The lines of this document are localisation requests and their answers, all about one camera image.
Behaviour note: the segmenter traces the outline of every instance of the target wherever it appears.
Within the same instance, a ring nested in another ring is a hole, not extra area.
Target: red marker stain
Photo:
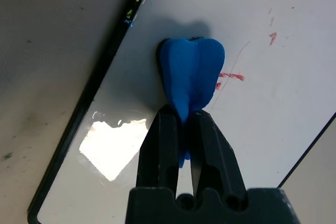
[[[238,79],[241,81],[245,80],[244,76],[242,76],[241,74],[236,74],[236,73],[220,73],[219,77],[229,77],[229,78]]]
[[[275,41],[275,39],[277,38],[277,33],[272,33],[269,36],[272,38],[271,43],[269,44],[271,46],[273,44],[273,42]]]
[[[221,83],[221,82],[218,82],[218,83],[216,84],[216,90],[219,90],[220,87],[221,87],[221,85],[222,85],[222,83]]]

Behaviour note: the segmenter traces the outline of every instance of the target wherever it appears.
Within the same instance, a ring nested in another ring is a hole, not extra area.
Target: whiteboard
[[[138,149],[166,104],[154,58],[165,38],[204,36],[224,45],[205,110],[234,149],[246,187],[277,187],[336,111],[333,3],[144,0],[38,220],[124,222]],[[182,176],[179,192],[191,191],[187,169]]]

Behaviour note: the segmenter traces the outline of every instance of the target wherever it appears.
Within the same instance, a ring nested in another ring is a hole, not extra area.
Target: black clamp
[[[126,224],[299,223],[281,189],[246,191],[233,149],[205,111],[195,112],[183,129],[189,139],[194,196],[176,199],[178,122],[167,105],[157,113],[140,149]]]

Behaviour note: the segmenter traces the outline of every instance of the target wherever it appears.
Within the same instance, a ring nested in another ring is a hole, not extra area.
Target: black whiteboard edge
[[[92,100],[100,88],[100,85],[112,63],[112,60],[116,55],[118,48],[129,28],[129,23],[125,22],[125,14],[130,8],[134,9],[135,7],[137,10],[141,2],[142,0],[140,0],[139,4],[135,7],[134,0],[127,0],[126,4],[122,8],[121,14],[119,15],[118,22],[112,30],[113,32],[110,33],[107,36],[107,39],[104,41],[104,46],[99,53],[100,57],[76,104],[64,133],[56,147],[53,157],[51,158],[46,172],[28,207],[27,221],[29,224],[41,224],[38,221],[37,215],[48,195],[48,192],[56,178],[59,169],[61,168],[61,165],[71,146],[71,142],[79,129],[82,119],[84,118]]]
[[[303,153],[303,155],[299,158],[299,160],[295,163],[293,168],[289,171],[289,173],[286,175],[286,177],[281,181],[280,185],[278,188],[282,187],[284,183],[288,180],[290,175],[295,171],[295,169],[300,165],[302,160],[306,157],[306,155],[310,152],[310,150],[314,147],[314,145],[317,143],[317,141],[320,139],[320,137],[324,134],[324,132],[327,130],[329,125],[334,121],[336,117],[336,112],[335,114],[331,117],[331,119],[327,122],[327,124],[323,127],[323,129],[320,131],[320,133],[317,135],[317,137],[314,139],[314,141],[309,145],[309,147],[306,149],[306,151]]]

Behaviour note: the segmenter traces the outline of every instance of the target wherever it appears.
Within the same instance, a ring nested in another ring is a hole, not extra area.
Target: whiteboard frame
[[[123,12],[120,15],[119,21],[117,22],[113,32],[110,36],[107,37],[104,47],[102,47],[102,51],[100,53],[99,60],[94,68],[89,81],[87,82],[83,93],[80,96],[80,99],[72,113],[72,116],[67,124],[67,127],[60,139],[60,142],[54,152],[54,155],[47,167],[47,170],[40,182],[39,187],[30,203],[28,208],[28,223],[29,224],[40,224],[37,219],[37,215],[42,207],[42,204],[47,197],[47,194],[56,178],[58,171],[60,170],[62,163],[67,155],[67,152],[71,146],[71,143],[79,129],[79,126],[86,115],[100,85],[113,61],[114,56],[116,55],[119,46],[121,45],[123,38],[130,27],[131,23],[129,20],[132,18],[127,18],[127,12],[130,8],[134,9],[134,0],[128,0],[123,8]],[[336,113],[331,117],[328,123],[324,126],[324,128],[320,131],[317,137],[313,140],[313,142],[309,145],[306,151],[301,155],[298,161],[295,163],[293,168],[289,171],[289,173],[285,176],[285,178],[281,181],[278,187],[282,187],[286,180],[291,176],[291,174],[295,171],[298,165],[302,162],[305,156],[309,153],[309,151],[314,147],[316,142],[320,139],[322,134],[326,131],[329,125],[334,121],[336,117]]]

